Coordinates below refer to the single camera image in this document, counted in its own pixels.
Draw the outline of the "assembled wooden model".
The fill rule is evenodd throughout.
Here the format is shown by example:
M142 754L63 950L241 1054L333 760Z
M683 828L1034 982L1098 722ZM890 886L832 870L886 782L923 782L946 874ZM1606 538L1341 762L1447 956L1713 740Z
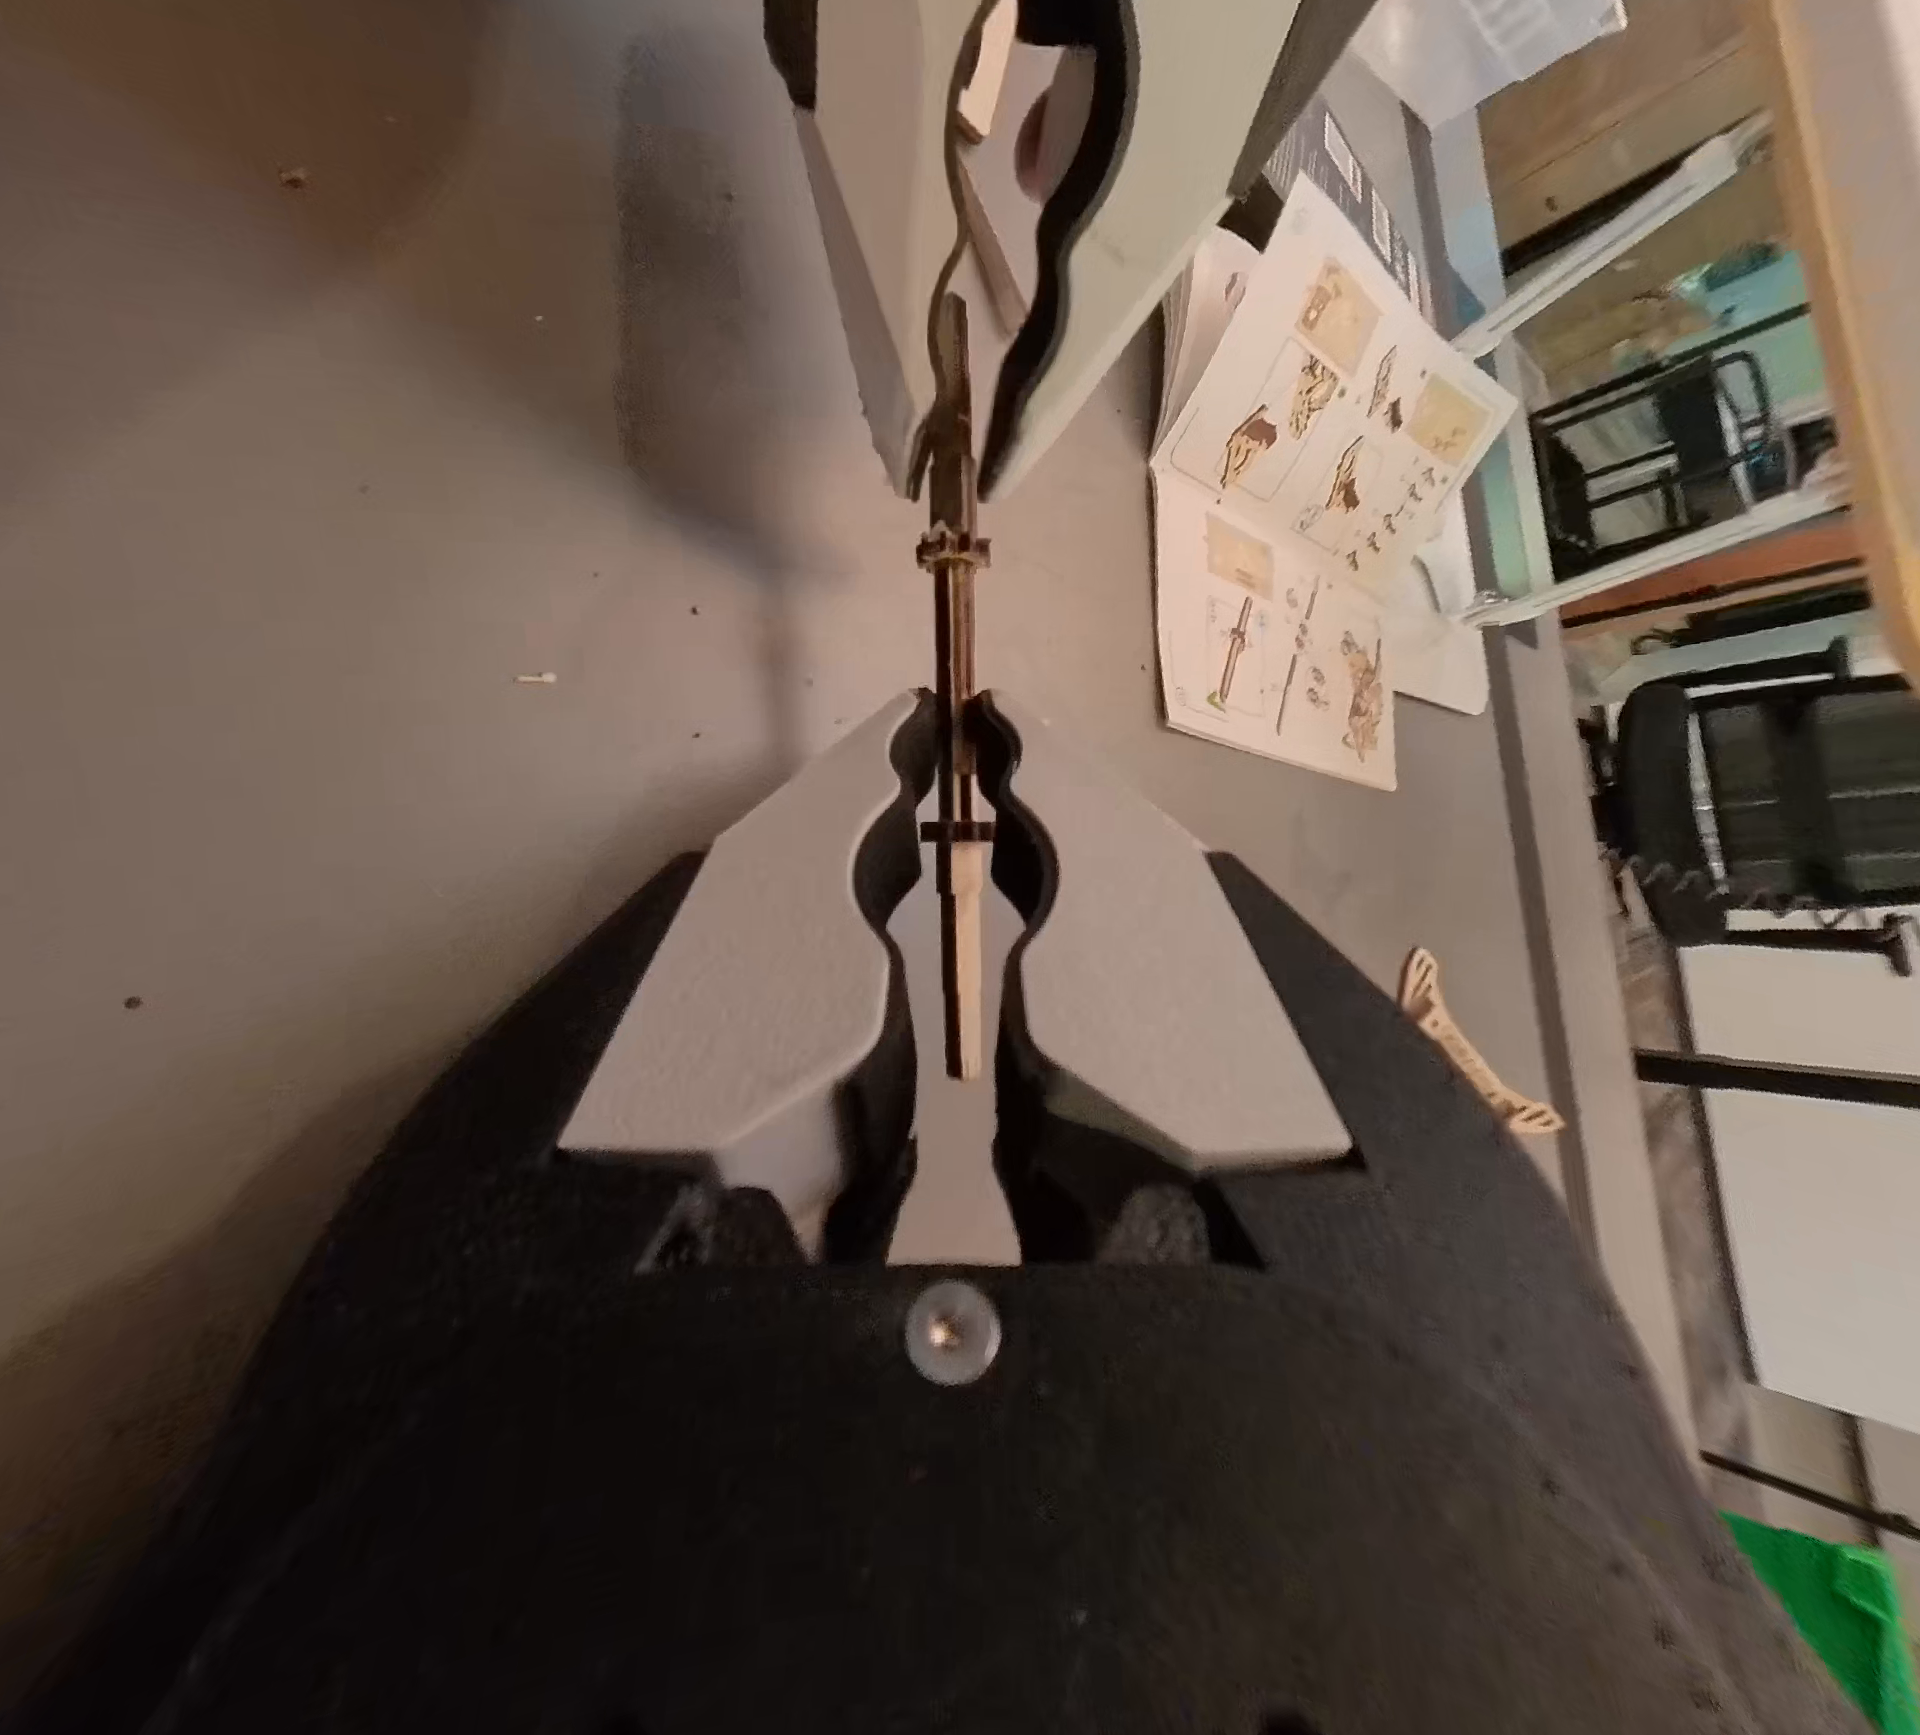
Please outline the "assembled wooden model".
M1566 1118L1553 1104L1537 1102L1511 1088L1479 1052L1455 1018L1439 958L1428 948L1417 946L1404 956L1396 1000L1400 1012L1439 1048L1508 1134L1553 1138L1566 1130Z

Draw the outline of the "wooden axle stick with gears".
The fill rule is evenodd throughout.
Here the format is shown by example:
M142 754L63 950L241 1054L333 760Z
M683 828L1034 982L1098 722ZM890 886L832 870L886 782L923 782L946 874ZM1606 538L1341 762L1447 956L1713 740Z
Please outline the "wooden axle stick with gears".
M933 409L916 447L924 536L916 558L931 580L939 752L935 816L923 828L939 894L943 1048L949 1076L972 1082L987 1066L983 894L996 826L978 812L972 710L978 698L977 590L992 560L978 528L969 313L941 297L931 323Z

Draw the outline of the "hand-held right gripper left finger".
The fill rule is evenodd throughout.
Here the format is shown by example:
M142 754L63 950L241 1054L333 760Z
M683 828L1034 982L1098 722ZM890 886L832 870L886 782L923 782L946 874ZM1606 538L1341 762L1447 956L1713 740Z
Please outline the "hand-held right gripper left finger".
M907 692L698 862L558 1146L781 1204L828 1262L879 1264L919 1170L921 1062L890 924L923 882L939 704Z

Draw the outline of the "green plastic bin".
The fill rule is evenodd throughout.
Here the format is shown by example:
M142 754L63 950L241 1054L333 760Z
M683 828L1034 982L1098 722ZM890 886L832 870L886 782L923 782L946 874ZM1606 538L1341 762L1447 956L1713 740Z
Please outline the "green plastic bin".
M1730 1510L1720 1518L1868 1724L1881 1734L1917 1734L1917 1656L1888 1558Z

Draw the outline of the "white instruction booklet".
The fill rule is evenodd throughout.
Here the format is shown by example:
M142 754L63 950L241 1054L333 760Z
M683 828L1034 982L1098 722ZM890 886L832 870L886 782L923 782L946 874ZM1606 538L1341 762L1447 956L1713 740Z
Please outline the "white instruction booklet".
M1173 730L1396 788L1394 700L1455 628L1424 554L1519 413L1418 289L1309 173L1260 249L1214 229L1175 285L1148 465Z

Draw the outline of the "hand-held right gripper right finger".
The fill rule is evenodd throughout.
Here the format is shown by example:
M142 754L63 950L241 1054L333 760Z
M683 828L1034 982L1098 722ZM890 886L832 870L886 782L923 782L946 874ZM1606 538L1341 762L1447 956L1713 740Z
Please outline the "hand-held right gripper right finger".
M1252 1264L1230 1182L1335 1170L1354 1142L1210 852L1011 696L970 732L1019 920L992 1170L1021 1260Z

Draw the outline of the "pale wooden document stand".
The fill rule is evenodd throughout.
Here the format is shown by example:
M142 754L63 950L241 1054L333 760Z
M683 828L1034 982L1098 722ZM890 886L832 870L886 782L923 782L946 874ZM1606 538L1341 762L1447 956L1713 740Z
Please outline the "pale wooden document stand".
M1592 279L1605 267L1622 259L1631 245L1669 227L1685 209L1700 205L1711 189L1725 187L1736 175L1736 161L1748 157L1753 163L1771 163L1774 167L1776 189L1784 201L1788 219L1788 241L1797 247L1802 261L1806 283L1806 307L1812 323L1814 341L1824 357L1828 371L1828 403L1837 415L1837 455L1812 482L1783 500L1771 500L1760 508L1740 514L1733 524L1719 532L1706 530L1697 536L1680 538L1673 544L1670 556L1650 556L1644 566L1632 560L1609 564L1596 572L1590 586L1578 582L1561 588L1538 588L1527 596L1502 596L1488 590L1468 602L1452 620L1467 628L1504 628L1528 624L1542 618L1549 610L1596 598L1622 586L1646 572L1676 568L1727 548L1745 548L1773 538L1776 532L1801 522L1823 516L1847 514L1853 520L1853 538L1864 564L1867 586L1875 604L1876 622L1885 646L1898 670L1906 674L1898 656L1888 646L1881 608L1875 596L1875 580L1868 570L1871 548L1863 534L1856 484L1847 461L1844 429L1851 423L1842 385L1833 377L1828 353L1837 349L1837 329L1831 319L1833 291L1827 279L1827 261L1819 229L1819 205L1810 183L1809 155L1801 111L1801 89L1797 79L1794 33L1784 23L1784 0L1740 0L1747 15L1747 43L1755 49L1759 75L1765 87L1765 109L1751 117L1745 135L1717 137L1680 167L1678 175L1666 187L1655 189L1620 219L1613 221L1601 235L1578 245L1566 269L1551 267L1494 311L1494 321L1485 325L1474 321L1467 333L1468 349L1479 355L1491 355L1501 341L1519 331L1524 319L1549 309L1549 301L1570 295L1578 281Z

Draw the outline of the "black cardboard kit box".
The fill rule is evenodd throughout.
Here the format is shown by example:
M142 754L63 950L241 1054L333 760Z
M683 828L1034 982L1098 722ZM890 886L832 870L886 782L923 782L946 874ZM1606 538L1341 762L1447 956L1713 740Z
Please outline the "black cardboard kit box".
M1436 321L1420 239L1407 233L1399 223L1321 95L1309 101L1306 111L1278 141L1259 177L1229 205L1214 227L1235 235L1257 253L1265 251L1292 189L1300 181L1319 189L1365 239L1373 257L1392 277L1420 319Z

